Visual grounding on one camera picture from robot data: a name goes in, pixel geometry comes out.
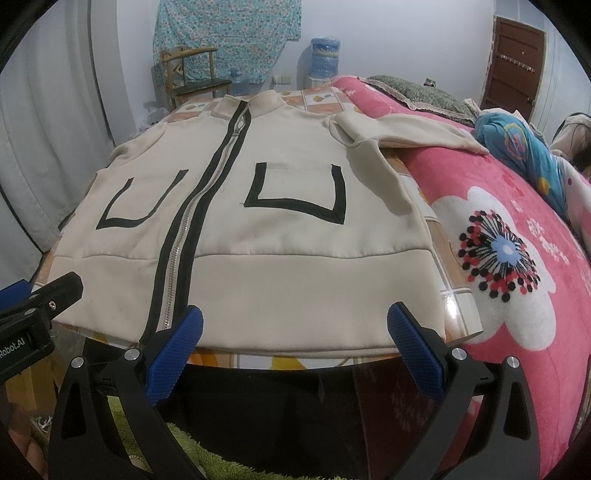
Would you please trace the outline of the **pink floral fleece blanket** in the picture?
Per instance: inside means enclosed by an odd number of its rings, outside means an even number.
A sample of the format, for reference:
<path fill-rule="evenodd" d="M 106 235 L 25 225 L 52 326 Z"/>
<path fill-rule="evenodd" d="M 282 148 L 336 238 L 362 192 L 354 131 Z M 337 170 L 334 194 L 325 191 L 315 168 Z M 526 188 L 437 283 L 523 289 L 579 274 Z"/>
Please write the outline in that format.
<path fill-rule="evenodd" d="M 483 330 L 484 361 L 516 356 L 539 428 L 541 470 L 565 455 L 590 358 L 590 261 L 538 192 L 493 156 L 428 148 L 401 156 L 448 235 Z"/>

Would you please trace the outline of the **teal floral hanging cloth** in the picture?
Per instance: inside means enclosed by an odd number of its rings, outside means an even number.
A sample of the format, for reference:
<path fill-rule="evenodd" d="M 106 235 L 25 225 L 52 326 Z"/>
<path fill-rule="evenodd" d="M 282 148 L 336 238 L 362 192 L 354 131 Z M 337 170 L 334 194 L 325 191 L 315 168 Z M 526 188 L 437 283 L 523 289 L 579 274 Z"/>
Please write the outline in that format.
<path fill-rule="evenodd" d="M 152 43 L 156 79 L 163 82 L 163 52 L 214 47 L 218 76 L 238 69 L 261 84 L 287 42 L 300 38 L 300 1 L 162 1 Z"/>

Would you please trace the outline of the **wooden chair dark seat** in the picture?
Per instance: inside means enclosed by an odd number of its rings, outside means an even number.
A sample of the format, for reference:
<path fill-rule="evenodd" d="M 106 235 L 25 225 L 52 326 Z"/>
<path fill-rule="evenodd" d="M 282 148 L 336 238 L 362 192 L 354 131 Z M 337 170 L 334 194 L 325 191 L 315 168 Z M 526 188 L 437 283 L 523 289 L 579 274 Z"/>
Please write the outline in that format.
<path fill-rule="evenodd" d="M 160 51 L 165 91 L 173 108 L 192 97 L 230 93 L 231 80 L 217 76 L 214 56 L 217 47 L 177 46 Z"/>

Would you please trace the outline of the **blue cartoon print quilt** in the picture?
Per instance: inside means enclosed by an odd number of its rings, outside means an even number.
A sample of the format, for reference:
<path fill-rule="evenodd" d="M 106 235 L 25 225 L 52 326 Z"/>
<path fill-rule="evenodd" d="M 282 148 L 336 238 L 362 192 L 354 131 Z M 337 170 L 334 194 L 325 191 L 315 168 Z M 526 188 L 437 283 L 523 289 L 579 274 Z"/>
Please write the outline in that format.
<path fill-rule="evenodd" d="M 528 126 L 509 113 L 480 115 L 475 138 L 525 179 L 585 245 L 590 244 L 590 182 L 571 163 L 551 153 Z"/>

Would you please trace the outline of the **blue water dispenser bottle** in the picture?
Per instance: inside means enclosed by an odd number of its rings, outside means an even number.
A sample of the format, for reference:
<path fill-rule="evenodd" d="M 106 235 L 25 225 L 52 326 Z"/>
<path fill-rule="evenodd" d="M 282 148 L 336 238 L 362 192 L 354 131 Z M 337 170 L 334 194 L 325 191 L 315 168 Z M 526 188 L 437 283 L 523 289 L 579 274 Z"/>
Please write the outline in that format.
<path fill-rule="evenodd" d="M 339 75 L 339 51 L 341 51 L 341 41 L 338 38 L 311 39 L 310 72 L 308 72 L 308 83 L 311 88 L 325 85 Z"/>

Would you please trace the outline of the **dark red wooden door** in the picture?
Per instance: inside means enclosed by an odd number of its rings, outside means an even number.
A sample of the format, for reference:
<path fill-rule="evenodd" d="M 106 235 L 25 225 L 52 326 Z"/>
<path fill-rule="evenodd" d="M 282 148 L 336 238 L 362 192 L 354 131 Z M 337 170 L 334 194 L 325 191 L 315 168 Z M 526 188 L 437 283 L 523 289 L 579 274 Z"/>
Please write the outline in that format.
<path fill-rule="evenodd" d="M 517 110 L 529 120 L 541 82 L 545 33 L 496 17 L 494 41 L 481 107 Z"/>

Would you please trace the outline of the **white curtain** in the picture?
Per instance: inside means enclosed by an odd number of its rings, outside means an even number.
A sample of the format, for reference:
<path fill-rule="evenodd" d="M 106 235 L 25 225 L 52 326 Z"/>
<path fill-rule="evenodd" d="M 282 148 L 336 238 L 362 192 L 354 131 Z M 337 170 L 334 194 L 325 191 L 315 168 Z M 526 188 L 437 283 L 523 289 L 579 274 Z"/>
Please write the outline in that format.
<path fill-rule="evenodd" d="M 1 72 L 1 284 L 30 280 L 114 147 L 88 1 L 58 1 Z"/>

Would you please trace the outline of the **green fuzzy sleeve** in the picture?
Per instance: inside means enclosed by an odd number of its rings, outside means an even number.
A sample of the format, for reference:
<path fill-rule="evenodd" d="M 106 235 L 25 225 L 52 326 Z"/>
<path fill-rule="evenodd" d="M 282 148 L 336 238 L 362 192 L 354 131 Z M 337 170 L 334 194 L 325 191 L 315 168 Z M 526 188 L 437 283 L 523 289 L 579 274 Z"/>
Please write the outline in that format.
<path fill-rule="evenodd" d="M 124 415 L 120 400 L 114 396 L 108 396 L 107 400 L 115 426 L 131 463 L 142 470 L 151 471 Z M 251 467 L 224 460 L 221 456 L 204 449 L 200 443 L 174 424 L 168 423 L 167 427 L 183 452 L 206 479 L 283 479 L 283 476 L 280 475 L 256 472 Z"/>

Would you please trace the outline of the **grey green fringed blanket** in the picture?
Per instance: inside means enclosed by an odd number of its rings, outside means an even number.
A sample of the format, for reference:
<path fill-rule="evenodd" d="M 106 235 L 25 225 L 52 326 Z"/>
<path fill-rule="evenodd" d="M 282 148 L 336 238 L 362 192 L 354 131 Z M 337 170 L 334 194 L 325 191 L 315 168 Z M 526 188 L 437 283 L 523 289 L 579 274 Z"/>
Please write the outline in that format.
<path fill-rule="evenodd" d="M 423 86 L 389 75 L 376 75 L 363 79 L 363 83 L 376 88 L 410 110 L 438 115 L 465 126 L 474 127 L 477 108 L 434 86 Z"/>

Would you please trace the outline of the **wall power socket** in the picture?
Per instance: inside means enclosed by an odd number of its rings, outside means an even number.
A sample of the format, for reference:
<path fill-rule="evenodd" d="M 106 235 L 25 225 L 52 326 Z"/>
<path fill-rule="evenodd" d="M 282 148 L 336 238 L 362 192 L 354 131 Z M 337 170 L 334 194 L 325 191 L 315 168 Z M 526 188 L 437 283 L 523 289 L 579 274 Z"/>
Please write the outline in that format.
<path fill-rule="evenodd" d="M 273 75 L 274 85 L 290 85 L 291 76 L 289 74 Z"/>

